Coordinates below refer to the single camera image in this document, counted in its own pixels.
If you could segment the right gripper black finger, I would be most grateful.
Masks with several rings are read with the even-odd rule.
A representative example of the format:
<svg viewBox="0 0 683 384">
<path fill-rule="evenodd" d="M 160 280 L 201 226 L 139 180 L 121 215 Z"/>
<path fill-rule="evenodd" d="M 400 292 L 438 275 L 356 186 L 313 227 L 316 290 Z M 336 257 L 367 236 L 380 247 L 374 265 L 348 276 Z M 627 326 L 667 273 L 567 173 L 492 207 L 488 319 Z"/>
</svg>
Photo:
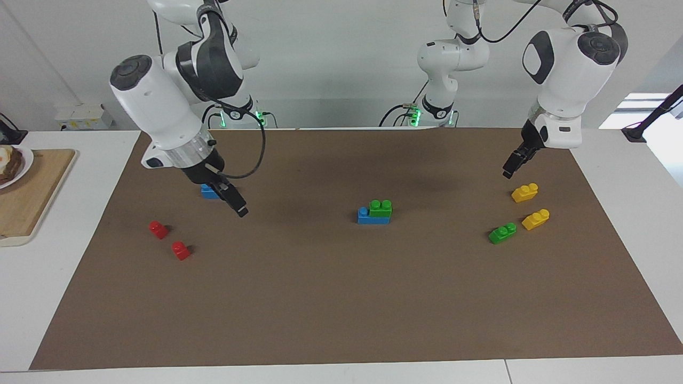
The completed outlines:
<svg viewBox="0 0 683 384">
<path fill-rule="evenodd" d="M 220 198 L 227 202 L 231 207 L 236 207 L 236 187 L 230 182 L 212 182 L 205 184 L 205 190 L 208 194 L 208 189 L 212 190 L 212 194 L 216 198 Z"/>
<path fill-rule="evenodd" d="M 231 209 L 236 212 L 237 216 L 239 217 L 245 217 L 248 213 L 249 210 L 247 209 L 247 203 L 244 197 L 242 197 L 241 193 L 239 190 L 236 188 L 236 207 L 231 207 Z"/>
</svg>

